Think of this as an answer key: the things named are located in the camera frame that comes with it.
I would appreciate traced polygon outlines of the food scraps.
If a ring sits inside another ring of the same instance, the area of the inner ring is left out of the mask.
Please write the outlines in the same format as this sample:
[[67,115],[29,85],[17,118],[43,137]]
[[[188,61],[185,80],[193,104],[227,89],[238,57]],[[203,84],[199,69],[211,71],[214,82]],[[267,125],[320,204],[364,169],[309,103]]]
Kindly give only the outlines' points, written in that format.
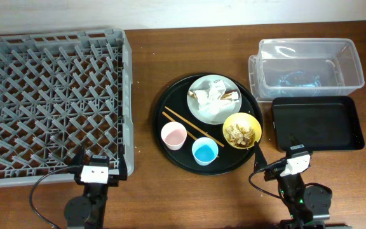
[[237,123],[226,127],[224,136],[229,144],[238,148],[248,148],[255,142],[255,131]]

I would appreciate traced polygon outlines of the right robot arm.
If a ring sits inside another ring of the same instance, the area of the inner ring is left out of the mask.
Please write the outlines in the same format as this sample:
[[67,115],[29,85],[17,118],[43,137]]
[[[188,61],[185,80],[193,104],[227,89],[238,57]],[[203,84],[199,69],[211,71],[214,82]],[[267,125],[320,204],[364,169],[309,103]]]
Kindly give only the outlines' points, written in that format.
[[[259,143],[254,143],[254,171],[249,175],[248,182],[256,190],[280,199],[287,207],[290,219],[284,219],[276,228],[349,228],[348,225],[328,225],[332,190],[318,183],[305,183],[301,174],[310,166],[313,151],[302,144],[294,136],[292,145],[286,149],[285,157],[267,163]],[[264,174],[265,181],[278,182],[278,193],[273,194],[253,183],[252,178],[259,173]]]

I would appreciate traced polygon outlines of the white paper waste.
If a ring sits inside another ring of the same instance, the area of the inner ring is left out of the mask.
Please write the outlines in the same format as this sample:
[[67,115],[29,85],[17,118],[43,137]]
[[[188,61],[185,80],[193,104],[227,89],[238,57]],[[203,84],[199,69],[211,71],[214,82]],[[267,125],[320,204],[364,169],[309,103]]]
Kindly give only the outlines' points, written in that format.
[[190,90],[188,96],[194,98],[199,106],[199,111],[205,111],[211,115],[218,114],[240,101],[240,95],[236,90],[227,91],[223,80],[211,81],[209,89]]

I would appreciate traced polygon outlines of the pink cup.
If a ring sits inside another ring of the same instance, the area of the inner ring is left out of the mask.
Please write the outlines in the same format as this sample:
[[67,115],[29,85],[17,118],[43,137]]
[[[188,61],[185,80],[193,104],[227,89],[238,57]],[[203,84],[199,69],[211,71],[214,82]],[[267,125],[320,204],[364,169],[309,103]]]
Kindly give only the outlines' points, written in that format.
[[187,131],[183,124],[171,121],[161,129],[161,140],[172,151],[181,149],[187,138]]

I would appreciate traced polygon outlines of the yellow bowl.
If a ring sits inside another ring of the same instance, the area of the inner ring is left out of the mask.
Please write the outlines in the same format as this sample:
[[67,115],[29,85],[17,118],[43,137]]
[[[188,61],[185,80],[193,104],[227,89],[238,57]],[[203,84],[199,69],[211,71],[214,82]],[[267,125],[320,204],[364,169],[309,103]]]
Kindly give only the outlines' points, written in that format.
[[[248,113],[235,113],[235,114],[232,114],[231,116],[229,116],[225,120],[223,127],[222,127],[223,136],[224,136],[224,129],[235,123],[237,123],[243,127],[251,127],[255,131],[255,141],[257,141],[257,142],[260,141],[260,139],[262,137],[262,126],[254,116],[252,116]],[[238,148],[236,146],[232,146],[232,147],[234,147],[236,149],[248,149],[248,148]]]

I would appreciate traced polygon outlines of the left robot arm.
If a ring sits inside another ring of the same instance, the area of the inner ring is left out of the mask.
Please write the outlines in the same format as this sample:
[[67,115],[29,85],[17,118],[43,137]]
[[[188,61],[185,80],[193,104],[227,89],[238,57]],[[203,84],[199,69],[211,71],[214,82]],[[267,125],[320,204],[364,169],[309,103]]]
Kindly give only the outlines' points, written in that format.
[[119,186],[119,181],[128,177],[124,147],[117,149],[118,173],[111,174],[110,158],[93,155],[84,162],[85,147],[81,146],[69,164],[69,173],[78,185],[84,187],[83,194],[66,203],[64,217],[68,228],[103,228],[108,189]]

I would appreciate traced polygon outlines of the grey plate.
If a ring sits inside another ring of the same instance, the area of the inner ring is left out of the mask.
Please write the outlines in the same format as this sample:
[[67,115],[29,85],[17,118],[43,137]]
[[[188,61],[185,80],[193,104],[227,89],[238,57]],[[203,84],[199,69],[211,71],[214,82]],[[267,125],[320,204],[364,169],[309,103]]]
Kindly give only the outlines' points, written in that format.
[[226,85],[227,91],[236,90],[240,95],[240,101],[226,109],[221,110],[218,114],[209,114],[205,111],[199,111],[198,102],[194,98],[188,96],[188,92],[187,92],[187,105],[188,105],[189,110],[192,113],[192,115],[195,118],[197,118],[199,121],[202,121],[203,123],[211,124],[211,125],[223,124],[229,116],[240,111],[241,103],[242,103],[241,93],[240,93],[239,88],[236,86],[236,84],[229,78],[227,78],[225,76],[221,76],[221,75],[209,74],[206,76],[202,76],[191,84],[188,91],[209,89],[208,84],[211,81],[215,81],[215,80],[223,80]]

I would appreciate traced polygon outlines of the blue cup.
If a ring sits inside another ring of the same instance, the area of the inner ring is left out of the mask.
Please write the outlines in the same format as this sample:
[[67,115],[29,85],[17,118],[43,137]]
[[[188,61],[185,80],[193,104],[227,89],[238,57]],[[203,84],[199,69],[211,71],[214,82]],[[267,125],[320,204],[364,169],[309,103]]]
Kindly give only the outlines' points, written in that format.
[[211,138],[201,137],[194,141],[192,154],[198,165],[207,166],[212,163],[219,154],[218,144]]

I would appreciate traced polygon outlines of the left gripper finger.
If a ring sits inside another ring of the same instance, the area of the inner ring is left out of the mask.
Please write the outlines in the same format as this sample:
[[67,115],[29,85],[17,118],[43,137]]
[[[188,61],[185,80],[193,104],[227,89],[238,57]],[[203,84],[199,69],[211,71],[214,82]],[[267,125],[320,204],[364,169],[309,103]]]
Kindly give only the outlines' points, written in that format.
[[75,154],[73,159],[71,160],[71,165],[82,165],[85,155],[85,145],[82,144],[79,147],[78,152]]
[[128,169],[125,162],[125,149],[123,145],[118,147],[118,161],[118,179],[126,181],[128,177]]

